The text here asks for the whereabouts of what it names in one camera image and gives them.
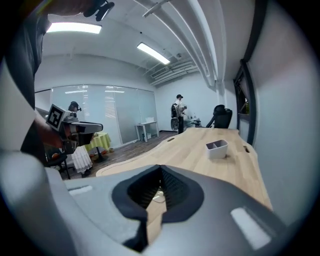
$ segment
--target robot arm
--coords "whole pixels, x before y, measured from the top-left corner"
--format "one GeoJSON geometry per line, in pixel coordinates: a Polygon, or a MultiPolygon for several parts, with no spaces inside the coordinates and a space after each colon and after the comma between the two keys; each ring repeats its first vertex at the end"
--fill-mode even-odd
{"type": "Polygon", "coordinates": [[[115,4],[113,2],[108,2],[106,0],[95,0],[94,5],[89,10],[85,11],[83,16],[90,17],[96,13],[95,20],[100,22],[114,6],[115,4]]]}
{"type": "Polygon", "coordinates": [[[77,118],[77,113],[64,110],[52,104],[46,123],[58,132],[63,151],[69,155],[73,154],[78,146],[87,145],[91,142],[94,133],[101,132],[103,125],[94,122],[81,122],[77,118]],[[70,135],[66,136],[66,127],[69,126],[70,135]]]}

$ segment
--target white wall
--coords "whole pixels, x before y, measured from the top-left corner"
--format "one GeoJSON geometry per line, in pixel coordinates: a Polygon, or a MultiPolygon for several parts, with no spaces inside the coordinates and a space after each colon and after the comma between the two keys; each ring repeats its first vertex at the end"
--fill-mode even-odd
{"type": "Polygon", "coordinates": [[[157,87],[154,95],[159,129],[172,130],[171,105],[178,94],[183,96],[182,101],[187,105],[185,113],[189,116],[195,113],[202,126],[206,126],[213,117],[218,98],[216,92],[206,86],[203,77],[197,72],[157,87]]]}
{"type": "Polygon", "coordinates": [[[237,100],[234,81],[224,81],[224,106],[232,110],[229,129],[237,129],[237,100]]]}
{"type": "Polygon", "coordinates": [[[41,92],[37,92],[34,94],[35,98],[35,107],[49,111],[50,110],[50,95],[51,95],[51,90],[45,90],[41,92]]]}
{"type": "Polygon", "coordinates": [[[154,91],[143,71],[115,59],[93,55],[55,55],[42,59],[35,74],[35,91],[71,85],[108,85],[154,91]]]}
{"type": "Polygon", "coordinates": [[[319,188],[320,78],[315,54],[275,3],[249,62],[257,99],[254,147],[274,211],[304,216],[319,188]]]}
{"type": "Polygon", "coordinates": [[[234,79],[244,57],[255,12],[252,0],[219,0],[225,27],[226,60],[225,80],[234,79]]]}

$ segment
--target wooden desk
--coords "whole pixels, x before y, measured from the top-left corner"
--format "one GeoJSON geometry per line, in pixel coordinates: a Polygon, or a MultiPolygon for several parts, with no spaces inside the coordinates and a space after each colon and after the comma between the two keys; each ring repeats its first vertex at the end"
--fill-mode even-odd
{"type": "MultiPolygon", "coordinates": [[[[162,141],[158,146],[140,156],[99,170],[96,176],[121,173],[146,165],[169,165],[224,180],[234,184],[272,210],[261,177],[257,153],[251,145],[240,138],[238,130],[188,128],[182,134],[162,141]],[[209,160],[206,155],[206,144],[221,139],[228,142],[226,158],[209,160]]],[[[159,220],[158,215],[166,211],[163,205],[161,212],[154,214],[153,205],[155,204],[158,203],[152,201],[147,208],[150,220],[148,237],[151,240],[155,239],[155,233],[160,232],[161,219],[159,220]],[[158,222],[157,228],[152,227],[154,226],[152,220],[158,222]]]]}

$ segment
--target ceiling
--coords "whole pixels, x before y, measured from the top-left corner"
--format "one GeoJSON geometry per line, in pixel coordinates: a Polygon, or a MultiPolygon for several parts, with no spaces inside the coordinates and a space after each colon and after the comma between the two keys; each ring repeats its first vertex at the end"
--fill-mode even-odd
{"type": "MultiPolygon", "coordinates": [[[[158,60],[137,49],[144,42],[161,53],[171,63],[190,58],[186,49],[176,36],[154,15],[144,18],[146,9],[133,0],[113,0],[111,12],[97,22],[95,16],[85,18],[77,16],[50,15],[51,22],[84,22],[102,25],[100,34],[85,32],[47,33],[43,39],[43,56],[88,54],[124,61],[145,69],[158,70],[164,67],[158,60]]],[[[197,47],[196,41],[187,26],[169,5],[162,8],[186,32],[190,41],[197,47]]]]}

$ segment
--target wooden floor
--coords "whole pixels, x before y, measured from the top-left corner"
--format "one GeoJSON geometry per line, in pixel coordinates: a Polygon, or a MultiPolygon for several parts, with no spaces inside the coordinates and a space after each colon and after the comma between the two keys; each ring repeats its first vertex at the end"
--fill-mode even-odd
{"type": "MultiPolygon", "coordinates": [[[[151,139],[148,139],[148,142],[144,142],[143,140],[141,140],[125,145],[123,147],[116,148],[113,153],[105,154],[103,157],[107,158],[107,160],[101,163],[95,163],[94,158],[92,158],[91,160],[93,165],[89,177],[95,177],[97,171],[104,167],[120,163],[144,154],[145,152],[148,152],[159,145],[163,140],[174,135],[177,135],[177,132],[160,132],[159,137],[152,137],[151,139]]],[[[72,180],[81,179],[80,173],[69,170],[69,174],[72,180]]],[[[67,179],[67,175],[65,173],[62,173],[61,176],[64,180],[67,179]]]]}

